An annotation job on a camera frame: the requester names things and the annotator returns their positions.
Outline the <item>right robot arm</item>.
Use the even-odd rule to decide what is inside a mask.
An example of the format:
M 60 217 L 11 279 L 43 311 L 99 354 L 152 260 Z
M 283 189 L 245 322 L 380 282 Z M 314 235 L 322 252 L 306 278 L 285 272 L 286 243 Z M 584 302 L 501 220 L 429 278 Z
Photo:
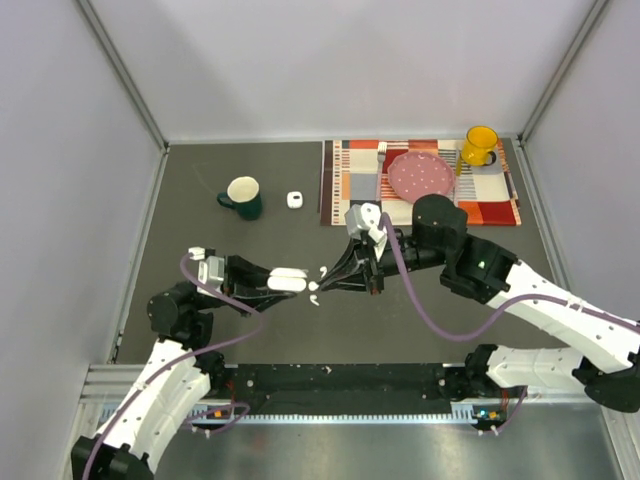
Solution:
M 583 392 L 611 410 L 638 412 L 638 322 L 596 308 L 545 279 L 509 250 L 468 233 L 466 213 L 447 197 L 419 198 L 412 207 L 408 235 L 369 203 L 351 207 L 346 226 L 347 248 L 314 290 L 375 295 L 383 291 L 386 278 L 399 275 L 423 321 L 450 341 L 474 340 L 508 313 L 564 344 L 556 349 L 479 345 L 463 367 L 440 377 L 444 393 L 462 399 L 527 387 L 558 389 Z M 442 270 L 443 287 L 493 309 L 476 331 L 447 332 L 418 302 L 409 275 L 435 267 Z

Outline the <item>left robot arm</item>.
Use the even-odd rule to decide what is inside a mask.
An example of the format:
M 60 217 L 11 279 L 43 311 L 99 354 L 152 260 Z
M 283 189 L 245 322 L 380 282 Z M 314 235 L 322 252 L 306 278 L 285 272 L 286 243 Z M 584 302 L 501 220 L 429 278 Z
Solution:
M 265 269 L 238 256 L 193 247 L 180 260 L 184 281 L 147 306 L 158 338 L 142 371 L 106 422 L 71 450 L 75 479 L 152 479 L 169 443 L 193 422 L 204 396 L 226 387 L 220 351 L 255 335 L 211 343 L 212 309 L 229 306 L 258 320 L 270 306 L 305 291 L 305 270 Z

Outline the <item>white oval charging case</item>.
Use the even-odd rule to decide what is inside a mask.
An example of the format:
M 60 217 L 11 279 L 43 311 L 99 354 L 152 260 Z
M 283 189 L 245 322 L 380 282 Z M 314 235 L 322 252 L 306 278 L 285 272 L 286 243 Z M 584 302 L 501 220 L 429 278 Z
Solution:
M 307 285 L 307 272 L 298 268 L 278 267 L 267 278 L 267 287 L 274 291 L 300 293 Z

